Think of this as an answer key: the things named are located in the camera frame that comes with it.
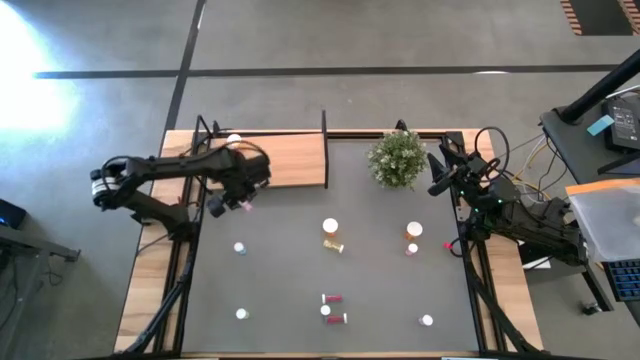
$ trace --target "white cap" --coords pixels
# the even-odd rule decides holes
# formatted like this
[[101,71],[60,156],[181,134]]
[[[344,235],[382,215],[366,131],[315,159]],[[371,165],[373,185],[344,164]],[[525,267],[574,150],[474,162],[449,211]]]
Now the white cap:
[[433,318],[430,315],[425,315],[421,318],[422,320],[422,325],[424,326],[431,326],[433,325]]
[[238,319],[244,319],[247,317],[247,310],[240,308],[238,309],[238,311],[236,311],[236,317]]
[[231,134],[227,138],[227,142],[234,142],[234,141],[240,141],[240,140],[242,140],[242,137],[240,137],[240,135],[238,134]]
[[333,218],[327,218],[322,222],[322,229],[328,233],[333,233],[338,230],[338,221]]
[[322,305],[320,307],[320,313],[324,316],[327,316],[331,314],[331,308],[329,307],[329,305]]
[[420,236],[422,234],[422,225],[417,221],[412,221],[407,225],[407,232],[411,236]]

